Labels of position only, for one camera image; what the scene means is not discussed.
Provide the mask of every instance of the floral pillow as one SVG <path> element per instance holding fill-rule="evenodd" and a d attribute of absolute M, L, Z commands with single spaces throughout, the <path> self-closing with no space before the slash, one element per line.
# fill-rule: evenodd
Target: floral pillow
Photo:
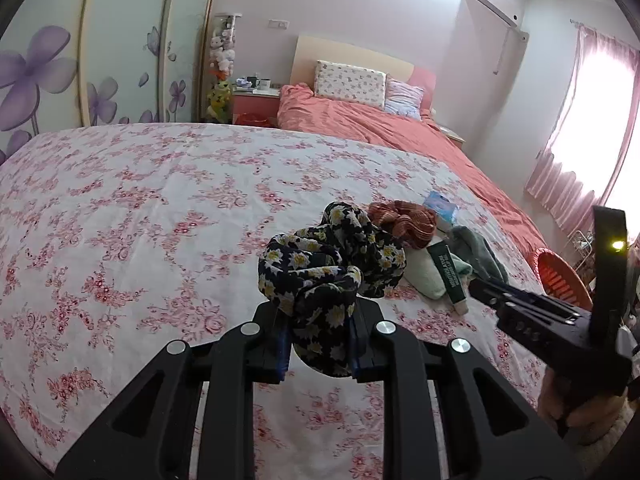
<path fill-rule="evenodd" d="M 422 88 L 387 77 L 385 112 L 420 121 L 420 103 L 423 96 Z"/>
<path fill-rule="evenodd" d="M 318 60 L 316 64 L 316 97 L 327 97 L 350 103 L 385 108 L 384 72 L 359 66 Z"/>

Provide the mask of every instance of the brown knit fabric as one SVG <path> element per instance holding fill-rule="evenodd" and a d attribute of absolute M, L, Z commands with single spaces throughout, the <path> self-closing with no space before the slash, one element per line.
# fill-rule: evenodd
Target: brown knit fabric
<path fill-rule="evenodd" d="M 371 203 L 369 219 L 414 249 L 426 247 L 436 231 L 436 213 L 423 205 L 402 200 Z"/>

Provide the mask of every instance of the black floral fabric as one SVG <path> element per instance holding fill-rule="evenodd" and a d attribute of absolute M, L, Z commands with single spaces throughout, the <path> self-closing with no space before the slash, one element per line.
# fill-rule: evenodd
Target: black floral fabric
<path fill-rule="evenodd" d="M 356 294 L 381 298 L 405 267 L 404 249 L 361 209 L 329 204 L 318 227 L 274 236 L 258 260 L 258 288 L 292 316 L 293 347 L 313 369 L 351 374 L 348 323 Z"/>

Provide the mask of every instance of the striped pillow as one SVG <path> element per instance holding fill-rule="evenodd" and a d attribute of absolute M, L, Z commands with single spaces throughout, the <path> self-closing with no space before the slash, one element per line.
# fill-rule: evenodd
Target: striped pillow
<path fill-rule="evenodd" d="M 385 112 L 420 121 L 424 90 L 386 76 Z"/>

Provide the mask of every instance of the wall outlet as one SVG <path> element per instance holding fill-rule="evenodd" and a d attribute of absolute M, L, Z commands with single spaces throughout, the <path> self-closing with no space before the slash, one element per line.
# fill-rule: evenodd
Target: wall outlet
<path fill-rule="evenodd" d="M 285 30 L 289 27 L 289 22 L 286 20 L 269 20 L 269 28 L 281 28 Z"/>

